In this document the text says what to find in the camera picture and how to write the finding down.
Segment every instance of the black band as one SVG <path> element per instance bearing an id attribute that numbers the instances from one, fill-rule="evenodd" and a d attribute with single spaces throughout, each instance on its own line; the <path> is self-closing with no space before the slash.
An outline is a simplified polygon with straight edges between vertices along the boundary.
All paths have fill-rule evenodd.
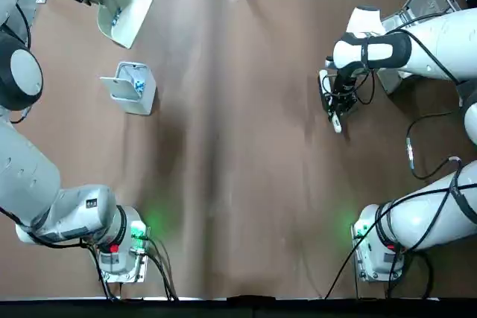
<path id="1" fill-rule="evenodd" d="M 403 33 L 393 33 L 382 36 L 370 36 L 359 38 L 353 33 L 345 33 L 339 41 L 346 42 L 353 46 L 361 46 L 360 61 L 352 61 L 341 70 L 352 74 L 356 69 L 398 69 L 408 63 L 411 57 L 412 44 L 409 36 Z M 379 60 L 369 60 L 369 45 L 389 45 L 393 51 L 389 57 Z"/>
<path id="2" fill-rule="evenodd" d="M 376 213 L 374 215 L 374 220 L 376 221 L 376 233 L 378 234 L 378 238 L 381 241 L 383 245 L 386 247 L 393 246 L 395 244 L 394 241 L 392 241 L 385 233 L 385 230 L 382 228 L 381 224 L 381 213 L 383 208 L 385 207 L 386 204 L 381 204 L 378 206 L 378 209 L 376 210 Z"/>
<path id="3" fill-rule="evenodd" d="M 31 106 L 38 101 L 43 91 L 43 81 L 42 88 L 36 95 L 28 95 L 18 87 L 10 64 L 11 57 L 17 50 L 27 51 L 35 59 L 35 56 L 20 41 L 0 32 L 0 106 L 10 111 L 20 111 Z"/>
<path id="4" fill-rule="evenodd" d="M 121 216 L 121 226 L 119 227 L 118 234 L 116 235 L 114 240 L 112 240 L 108 244 L 98 245 L 98 248 L 101 252 L 110 253 L 110 247 L 112 245 L 119 246 L 124 239 L 124 235 L 126 234 L 126 227 L 127 227 L 126 212 L 120 205 L 116 205 L 116 208 L 118 208 L 119 215 Z"/>
<path id="5" fill-rule="evenodd" d="M 457 180 L 452 180 L 452 183 L 450 185 L 450 194 L 452 195 L 452 197 L 454 197 L 454 200 L 457 203 L 459 209 L 467 217 L 467 219 L 477 225 L 477 213 L 469 205 L 469 202 L 467 201 L 465 195 L 463 195 L 459 190 L 457 186 Z"/>

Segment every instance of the green led light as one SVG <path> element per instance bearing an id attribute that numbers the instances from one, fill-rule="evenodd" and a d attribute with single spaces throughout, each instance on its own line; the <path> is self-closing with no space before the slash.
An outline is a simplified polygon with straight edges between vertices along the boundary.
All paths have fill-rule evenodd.
<path id="1" fill-rule="evenodd" d="M 145 246 L 146 225 L 139 220 L 131 223 L 132 246 L 136 249 L 142 249 Z"/>
<path id="2" fill-rule="evenodd" d="M 358 220 L 355 224 L 356 232 L 358 235 L 363 235 L 366 233 L 370 224 L 366 220 Z"/>

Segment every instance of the floor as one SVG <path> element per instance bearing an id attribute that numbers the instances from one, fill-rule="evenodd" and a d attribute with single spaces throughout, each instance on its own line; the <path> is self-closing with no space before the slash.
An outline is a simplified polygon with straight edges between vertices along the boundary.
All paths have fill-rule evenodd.
<path id="1" fill-rule="evenodd" d="M 18 130 L 65 187 L 109 185 L 118 203 L 138 209 L 168 247 L 180 296 L 324 296 L 362 208 L 425 185 L 408 169 L 406 127 L 457 104 L 443 81 L 410 83 L 392 97 L 377 86 L 346 135 L 334 133 L 317 70 L 355 6 L 387 16 L 405 0 L 333 1 L 154 0 L 127 50 L 100 35 L 95 7 L 48 0 L 32 29 L 45 87 Z M 101 85 L 121 60 L 151 67 L 159 88 L 151 116 L 123 113 Z M 422 171 L 451 154 L 477 158 L 457 116 L 413 135 Z M 4 217 L 0 232 L 0 296 L 101 296 L 84 250 L 25 245 Z M 433 296 L 477 296 L 475 238 L 430 253 Z M 123 294 L 163 296 L 152 268 Z M 332 297 L 354 297 L 353 277 L 349 264 Z M 425 277 L 416 263 L 397 295 L 419 296 Z M 383 284 L 358 288 L 383 297 Z"/>

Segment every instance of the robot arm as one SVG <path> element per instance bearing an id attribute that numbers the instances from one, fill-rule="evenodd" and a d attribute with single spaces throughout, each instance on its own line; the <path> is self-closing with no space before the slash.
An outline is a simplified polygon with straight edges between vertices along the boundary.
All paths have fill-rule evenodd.
<path id="1" fill-rule="evenodd" d="M 477 9 L 462 10 L 406 28 L 408 33 L 386 32 L 378 10 L 356 8 L 347 32 L 336 42 L 333 56 L 327 59 L 327 67 L 338 70 L 334 83 L 329 81 L 326 70 L 320 71 L 323 107 L 328 111 L 335 130 L 341 130 L 339 115 L 356 102 L 353 89 L 359 74 L 377 69 L 397 69 L 435 79 L 457 80 L 457 85 L 475 80 L 477 65 L 473 58 L 477 50 L 476 21 Z M 419 42 L 441 62 L 447 72 Z M 473 104 L 464 107 L 467 108 L 464 123 L 469 137 L 477 144 L 477 131 L 472 130 L 474 123 L 477 123 L 477 110 L 473 107 Z M 456 185 L 475 183 L 477 162 L 470 163 L 462 171 L 459 169 L 457 173 L 457 176 L 455 173 L 450 174 L 412 195 L 435 189 L 446 191 Z M 395 205 L 402 199 L 380 206 L 367 206 L 351 227 L 353 245 L 359 243 L 356 247 L 356 262 L 358 276 L 362 280 L 398 279 L 404 264 L 397 252 L 398 247 L 427 249 L 477 233 L 475 188 L 462 193 L 452 189 L 449 194 L 425 194 Z"/>
<path id="2" fill-rule="evenodd" d="M 406 30 L 415 35 L 456 78 L 460 81 L 472 80 L 477 74 L 473 59 L 477 49 L 476 19 L 477 9 L 462 10 L 435 17 Z M 379 10 L 356 8 L 350 24 L 352 26 L 348 26 L 333 51 L 337 69 L 346 72 L 398 69 L 450 80 L 412 37 L 394 31 L 384 34 Z"/>
<path id="3" fill-rule="evenodd" d="M 333 56 L 326 59 L 326 67 L 337 69 L 337 74 L 328 75 L 321 70 L 318 81 L 323 108 L 335 131 L 341 132 L 340 117 L 357 101 L 353 91 L 357 77 L 379 69 L 396 69 L 453 80 L 464 102 L 467 134 L 477 144 L 477 89 L 469 92 L 466 85 L 461 93 L 459 86 L 477 76 L 473 59 L 477 51 L 476 21 L 477 9 L 469 9 L 386 32 L 379 10 L 357 7 L 347 32 L 335 44 Z M 331 82 L 329 77 L 335 77 L 335 81 Z"/>
<path id="4" fill-rule="evenodd" d="M 14 6 L 0 0 L 0 13 Z M 82 238 L 99 250 L 107 281 L 143 281 L 145 224 L 133 208 L 117 206 L 107 186 L 61 188 L 57 167 L 9 118 L 10 111 L 27 109 L 40 99 L 40 65 L 20 41 L 2 32 L 0 49 L 0 212 L 15 222 L 24 242 L 53 247 Z"/>

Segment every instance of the black wire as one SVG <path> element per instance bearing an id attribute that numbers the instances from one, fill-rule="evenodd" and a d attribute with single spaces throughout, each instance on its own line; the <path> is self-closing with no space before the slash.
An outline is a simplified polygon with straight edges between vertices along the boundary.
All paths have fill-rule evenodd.
<path id="1" fill-rule="evenodd" d="M 398 29 L 402 29 L 414 22 L 419 22 L 420 20 L 424 20 L 424 19 L 429 19 L 429 18 L 435 18 L 436 16 L 442 16 L 442 15 L 445 15 L 447 13 L 433 13 L 433 14 L 426 14 L 426 15 L 422 15 L 422 16 L 418 16 L 417 18 L 414 18 L 414 19 L 411 19 L 409 20 L 408 22 L 405 22 L 404 24 L 398 26 L 397 28 L 395 28 L 394 30 L 398 30 Z"/>
<path id="2" fill-rule="evenodd" d="M 356 266 L 356 255 L 353 255 L 353 270 L 355 271 L 355 294 L 356 294 L 356 299 L 359 299 L 359 293 L 358 293 L 358 270 Z"/>
<path id="3" fill-rule="evenodd" d="M 471 188 L 477 188 L 477 183 L 474 183 L 474 184 L 467 184 L 467 185 L 460 185 L 458 186 L 459 190 L 467 190 L 467 189 L 471 189 Z M 427 194 L 436 194 L 436 193 L 444 193 L 444 192 L 448 192 L 449 191 L 449 188 L 441 188 L 441 189 L 433 189 L 433 190 L 428 190 L 428 191 L 421 191 L 421 192 L 418 192 L 418 193 L 415 193 L 415 194 L 411 194 L 411 195 L 408 195 L 407 197 L 403 197 L 401 200 L 399 201 L 396 201 L 395 203 L 389 205 L 389 207 L 384 210 L 377 218 L 376 220 L 371 224 L 371 226 L 369 227 L 369 229 L 365 232 L 365 234 L 361 237 L 361 239 L 359 240 L 359 242 L 353 247 L 353 249 L 351 250 L 351 252 L 348 254 L 348 256 L 346 257 L 346 259 L 344 260 L 344 263 L 341 265 L 341 268 L 340 270 L 338 271 L 338 274 L 336 275 L 335 277 L 335 280 L 333 281 L 331 287 L 329 288 L 328 290 L 328 293 L 326 294 L 325 296 L 325 299 L 328 299 L 329 295 L 331 294 L 331 292 L 333 291 L 333 288 L 336 286 L 336 282 L 338 281 L 341 273 L 343 272 L 344 268 L 346 267 L 346 264 L 348 263 L 348 261 L 350 260 L 351 256 L 353 255 L 353 253 L 356 251 L 356 249 L 358 248 L 358 246 L 363 242 L 363 240 L 367 237 L 367 235 L 372 231 L 372 229 L 374 228 L 374 226 L 376 226 L 376 224 L 388 213 L 390 212 L 393 208 L 395 208 L 396 206 L 400 205 L 401 203 L 405 203 L 406 201 L 410 200 L 410 199 L 414 199 L 415 197 L 422 197 L 423 195 L 427 195 Z"/>
<path id="4" fill-rule="evenodd" d="M 23 10 L 22 10 L 21 7 L 18 5 L 18 3 L 16 3 L 15 6 L 16 6 L 16 9 L 18 9 L 18 12 L 20 13 L 20 16 L 22 17 L 23 22 L 25 23 L 25 28 L 26 28 L 26 31 L 27 31 L 27 48 L 30 49 L 30 48 L 31 48 L 30 25 L 28 25 L 27 17 L 26 17 L 25 14 L 23 13 Z"/>
<path id="5" fill-rule="evenodd" d="M 418 119 L 415 119 L 412 121 L 412 123 L 409 125 L 408 130 L 406 131 L 405 137 L 406 137 L 406 146 L 408 150 L 412 151 L 412 145 L 411 145 L 411 130 L 414 125 L 419 123 L 420 121 L 427 119 L 427 118 L 434 118 L 434 117 L 444 117 L 445 115 L 451 115 L 454 112 L 442 112 L 442 113 L 431 113 L 428 115 L 422 115 Z M 416 173 L 415 168 L 414 168 L 414 154 L 412 156 L 409 156 L 409 165 L 411 167 L 411 172 L 412 175 L 419 179 L 419 180 L 426 180 L 430 177 L 433 177 L 445 164 L 449 162 L 449 158 L 443 160 L 430 174 L 421 176 Z"/>
<path id="6" fill-rule="evenodd" d="M 114 302 L 114 301 L 119 301 L 119 299 L 111 293 L 110 286 L 107 284 L 106 281 L 104 281 L 103 274 L 101 273 L 101 268 L 99 267 L 99 261 L 98 257 L 96 256 L 95 249 L 93 249 L 91 246 L 86 247 L 86 249 L 91 253 L 91 256 L 93 257 L 95 261 L 95 266 L 96 266 L 96 272 L 98 273 L 99 281 L 101 282 L 101 287 L 103 288 L 104 296 L 106 299 Z"/>
<path id="7" fill-rule="evenodd" d="M 461 160 L 458 161 L 458 169 L 457 171 L 455 172 L 455 175 L 454 177 L 452 178 L 451 180 L 451 184 L 453 184 L 453 182 L 455 182 L 457 184 L 457 179 L 459 177 L 459 175 L 461 174 L 462 172 L 462 162 Z M 444 207 L 444 205 L 446 205 L 446 201 L 447 199 L 449 198 L 449 194 L 450 194 L 450 188 L 449 190 L 446 192 L 446 194 L 444 195 L 444 198 L 442 199 L 442 202 L 440 203 L 439 207 L 437 208 L 437 211 L 434 215 L 434 217 L 432 218 L 432 221 L 431 223 L 429 224 L 429 226 L 427 227 L 427 230 L 424 232 L 423 236 L 417 241 L 417 243 L 415 243 L 413 245 L 413 247 L 411 247 L 410 249 L 407 249 L 406 252 L 412 252 L 412 251 L 415 251 L 416 248 L 418 248 L 419 245 L 421 245 L 421 243 L 429 236 L 429 233 L 431 232 L 432 228 L 434 227 L 437 219 L 439 218 L 439 215 L 440 213 L 442 212 L 442 209 Z"/>
<path id="8" fill-rule="evenodd" d="M 0 207 L 0 212 L 5 215 L 6 217 L 8 217 L 9 219 L 11 219 L 16 225 L 20 226 L 20 227 L 25 227 L 25 225 L 23 225 L 22 221 L 14 214 L 10 213 L 10 212 L 7 212 L 6 210 L 4 210 L 2 207 Z M 43 245 L 45 247 L 49 247 L 50 249 L 68 249 L 68 248 L 72 248 L 72 247 L 85 247 L 86 244 L 83 244 L 83 241 L 80 239 L 80 241 L 77 243 L 77 244 L 70 244 L 70 245 L 56 245 L 56 244 L 51 244 L 49 242 L 46 242 L 44 240 L 42 240 L 41 238 L 38 238 L 37 236 L 35 236 L 34 234 L 32 234 L 31 232 L 27 232 L 28 233 L 28 236 L 30 236 L 30 238 L 36 242 L 37 244 L 39 245 Z"/>
<path id="9" fill-rule="evenodd" d="M 424 260 L 424 263 L 427 266 L 428 275 L 427 275 L 427 285 L 424 294 L 421 296 L 422 299 L 428 299 L 431 295 L 432 288 L 434 286 L 434 267 L 432 266 L 431 260 L 425 252 L 413 252 L 413 255 L 421 257 Z"/>
<path id="10" fill-rule="evenodd" d="M 396 266 L 396 263 L 397 261 L 399 260 L 399 257 L 401 255 L 401 244 L 397 244 L 396 247 L 395 247 L 395 253 L 394 253 L 394 257 L 393 257 L 393 263 L 391 264 L 391 269 L 389 270 L 389 277 L 388 277 L 388 290 L 386 291 L 386 298 L 387 299 L 390 299 L 391 298 L 391 294 L 392 294 L 392 290 L 396 287 L 396 286 L 392 286 L 391 285 L 391 276 L 393 275 L 394 273 L 394 268 Z"/>
<path id="11" fill-rule="evenodd" d="M 147 240 L 153 244 L 154 249 L 156 250 L 157 257 L 159 258 L 159 263 L 162 267 L 164 267 L 163 259 L 162 259 L 162 256 L 161 256 L 160 252 L 159 252 L 159 249 L 157 248 L 156 243 L 151 238 L 147 238 Z M 166 257 L 166 260 L 167 260 L 167 266 L 165 267 L 165 269 L 166 269 L 167 274 L 168 274 L 168 283 L 170 285 L 171 292 L 169 292 L 168 289 L 167 289 L 167 285 L 166 285 L 166 282 L 165 282 L 165 280 L 167 280 L 167 278 L 165 276 L 162 277 L 162 281 L 164 282 L 164 289 L 165 289 L 166 296 L 170 300 L 171 299 L 171 293 L 174 294 L 174 295 L 177 295 L 176 294 L 176 289 L 174 287 L 174 282 L 172 281 L 171 259 L 169 258 L 169 254 L 167 252 L 167 249 L 164 246 L 164 243 L 161 240 L 159 240 L 159 242 L 162 246 L 162 249 L 165 252 L 165 257 Z"/>
<path id="12" fill-rule="evenodd" d="M 355 96 L 356 98 L 358 98 L 358 101 L 361 103 L 361 104 L 364 104 L 365 106 L 370 104 L 371 102 L 373 102 L 373 99 L 374 99 L 374 89 L 376 87 L 376 79 L 374 78 L 374 71 L 371 71 L 371 77 L 373 78 L 373 89 L 371 89 L 371 96 L 370 96 L 370 99 L 368 101 L 363 101 L 359 96 L 358 96 L 358 93 L 355 91 Z"/>
<path id="13" fill-rule="evenodd" d="M 446 66 L 444 66 L 437 58 L 436 56 L 434 56 L 432 54 L 432 52 L 411 32 L 407 31 L 406 29 L 394 29 L 394 30 L 391 30 L 389 32 L 387 32 L 387 34 L 392 34 L 392 33 L 404 33 L 404 34 L 407 34 L 409 37 L 411 37 L 415 42 L 417 42 L 417 44 L 424 50 L 424 52 L 429 56 L 431 57 L 432 61 L 435 62 L 435 64 L 442 70 L 442 72 L 444 74 L 447 75 L 448 78 L 450 78 L 454 84 L 456 86 L 458 86 L 460 84 L 460 82 L 457 80 L 457 78 L 454 77 L 453 74 L 451 74 L 449 72 L 449 70 L 446 68 Z"/>
<path id="14" fill-rule="evenodd" d="M 323 78 L 323 80 L 321 81 L 321 87 L 323 88 L 323 91 L 325 91 L 325 93 L 326 93 L 327 95 L 330 95 L 330 96 L 332 96 L 332 97 L 337 97 L 337 98 L 339 98 L 339 97 L 346 97 L 346 96 L 352 95 L 353 93 L 356 93 L 356 91 L 357 91 L 361 86 L 364 85 L 364 82 L 366 82 L 366 80 L 367 80 L 369 74 L 370 74 L 370 73 L 368 72 L 368 73 L 366 74 L 366 77 L 363 79 L 363 81 L 362 81 L 359 85 L 355 86 L 353 89 L 351 89 L 350 91 L 345 92 L 345 93 L 331 93 L 330 91 L 328 91 L 328 90 L 325 88 L 323 81 L 324 81 L 325 78 L 329 77 L 329 75 L 327 75 L 327 76 L 325 76 L 325 77 Z"/>
<path id="15" fill-rule="evenodd" d="M 165 277 L 165 272 L 164 272 L 164 269 L 162 268 L 161 263 L 159 263 L 158 260 L 152 254 L 150 254 L 149 252 L 145 253 L 145 255 L 147 257 L 149 257 L 149 259 L 156 265 L 157 269 L 159 270 L 159 273 L 161 274 L 162 280 L 164 282 L 166 295 L 169 293 L 173 300 L 178 301 L 179 298 L 177 297 L 177 295 L 171 289 L 171 285 L 169 284 L 167 278 Z"/>

